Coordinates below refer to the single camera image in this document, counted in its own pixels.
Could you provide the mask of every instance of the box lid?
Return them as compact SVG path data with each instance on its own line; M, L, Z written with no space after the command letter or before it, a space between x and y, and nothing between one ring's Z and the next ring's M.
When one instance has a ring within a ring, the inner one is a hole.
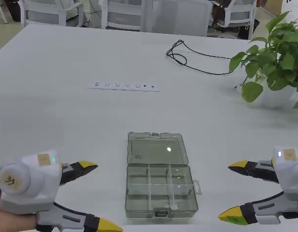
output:
M128 134L128 163L188 164L181 134Z

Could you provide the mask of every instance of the power outlet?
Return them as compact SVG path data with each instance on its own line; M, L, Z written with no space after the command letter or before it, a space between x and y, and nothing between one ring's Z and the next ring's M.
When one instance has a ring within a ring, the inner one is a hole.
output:
M89 84L87 88L159 92L159 88L157 85L129 82L96 81L92 84Z

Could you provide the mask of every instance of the cable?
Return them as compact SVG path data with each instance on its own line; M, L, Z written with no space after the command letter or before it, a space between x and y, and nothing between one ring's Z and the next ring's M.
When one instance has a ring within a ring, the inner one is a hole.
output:
M206 74L211 74L211 75L226 75L226 74L230 74L232 72L225 72L225 73L212 73L212 72L207 72L207 71L203 71L203 70L200 70L200 69L197 69L197 68L194 68L194 67L191 67L189 65L187 65L187 58L185 56L183 56L182 54L179 54L179 53L173 53L173 50L177 47L177 46L180 46L180 45L184 45L188 50L194 52L194 53L197 53L197 54L200 54L200 55L203 55L203 56L207 56L207 57L214 57L214 58L222 58L222 59L230 59L230 58L227 58L227 57L219 57L219 56L213 56L213 55L207 55L207 54L204 54L204 53L201 53L201 52L197 52L197 51L194 51L193 49L189 48L183 40L178 40L177 42L175 42L173 44L173 46L171 47L171 49L169 49L166 53L166 55L168 57L170 57L171 59L175 60L178 64L180 65L183 65L185 67L188 67L190 69L193 69L193 70L196 70L196 71L199 71L201 73L206 73ZM180 56L182 57L185 62L182 63L181 61L179 61L175 56Z
M96 13L96 14L101 18L100 14L99 14L99 12L101 12L101 11L97 11L97 10L95 10L93 4L91 3L91 0L89 0L89 2L90 2L90 5L92 6L92 8L93 8L93 10L94 10L94 12L91 12L90 15Z
M235 86L235 89L236 89L238 86L243 86L243 84L246 82L247 78L248 78L248 76L246 76L245 80L244 80L241 84Z

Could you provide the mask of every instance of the table surface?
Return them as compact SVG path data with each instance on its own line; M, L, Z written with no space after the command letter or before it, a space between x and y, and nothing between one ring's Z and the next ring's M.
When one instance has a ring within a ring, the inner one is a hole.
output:
M237 226L218 215L281 191L280 186L227 169L240 160L269 160L275 145L298 147L298 110L248 106L233 88L244 72L213 76L165 56L183 39L191 48L231 57L247 41L101 29L29 25L0 50L0 163L9 156L56 149L64 162L99 167L59 189L65 207L108 218L125 231L298 231L298 219L278 226ZM186 52L191 66L224 72L228 61ZM96 80L156 83L160 92L87 89ZM144 223L125 217L127 135L183 135L203 195L190 221Z

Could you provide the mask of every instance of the clear plastic box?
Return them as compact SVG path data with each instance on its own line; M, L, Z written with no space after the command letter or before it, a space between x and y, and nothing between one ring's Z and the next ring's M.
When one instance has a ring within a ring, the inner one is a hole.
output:
M191 218L198 204L180 134L128 134L126 216Z

